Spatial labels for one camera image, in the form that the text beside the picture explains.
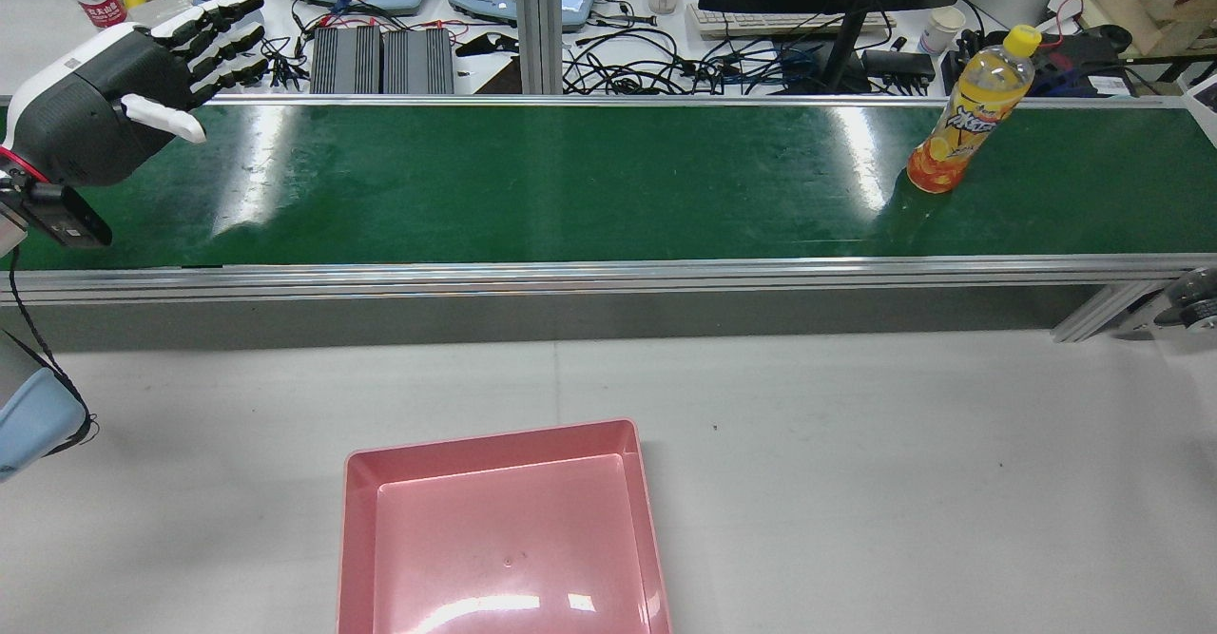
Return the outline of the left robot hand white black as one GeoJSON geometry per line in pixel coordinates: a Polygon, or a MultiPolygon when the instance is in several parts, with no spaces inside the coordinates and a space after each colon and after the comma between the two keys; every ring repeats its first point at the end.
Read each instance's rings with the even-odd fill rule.
{"type": "Polygon", "coordinates": [[[65,186],[113,186],[180,139],[195,110],[267,71],[264,0],[209,0],[158,26],[125,22],[56,58],[12,94],[2,170],[65,186]]]}

